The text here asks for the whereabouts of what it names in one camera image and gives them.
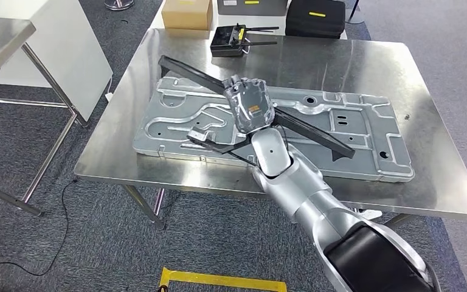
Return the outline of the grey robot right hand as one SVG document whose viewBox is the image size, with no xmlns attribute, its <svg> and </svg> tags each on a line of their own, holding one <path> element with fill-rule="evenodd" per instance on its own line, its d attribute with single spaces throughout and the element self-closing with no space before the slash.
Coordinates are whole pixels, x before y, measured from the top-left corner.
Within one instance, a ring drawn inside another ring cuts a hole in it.
<svg viewBox="0 0 467 292">
<path fill-rule="evenodd" d="M 249 134 L 271 125 L 275 111 L 263 79 L 233 75 L 222 84 L 225 88 L 223 96 L 240 133 Z"/>
</svg>

